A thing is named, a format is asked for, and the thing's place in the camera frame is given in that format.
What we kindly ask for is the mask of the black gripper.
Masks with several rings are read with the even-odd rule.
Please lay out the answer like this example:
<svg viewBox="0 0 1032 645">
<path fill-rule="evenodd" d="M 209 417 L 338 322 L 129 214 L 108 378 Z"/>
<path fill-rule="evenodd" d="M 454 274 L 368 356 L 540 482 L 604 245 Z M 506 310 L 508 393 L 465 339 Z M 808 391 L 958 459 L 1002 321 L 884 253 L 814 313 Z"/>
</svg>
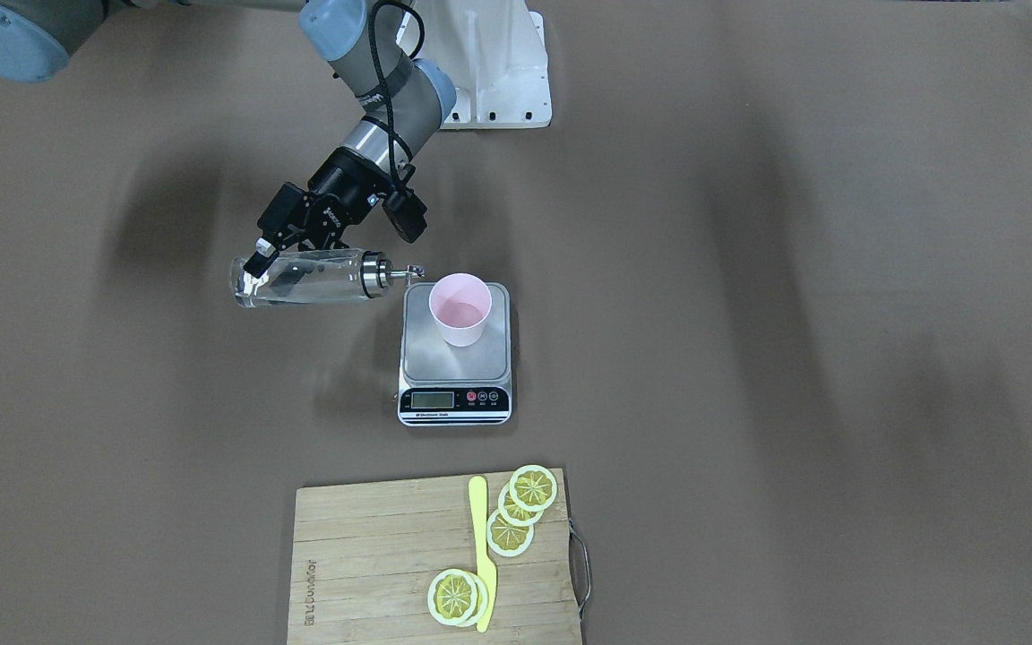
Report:
<svg viewBox="0 0 1032 645">
<path fill-rule="evenodd" d="M 243 262 L 243 272 L 259 279 L 292 245 L 302 250 L 340 248 L 344 229 L 360 224 L 373 201 L 390 188 L 388 172 L 354 150 L 337 148 L 305 189 L 287 181 L 276 192 L 257 221 L 261 236 Z"/>
</svg>

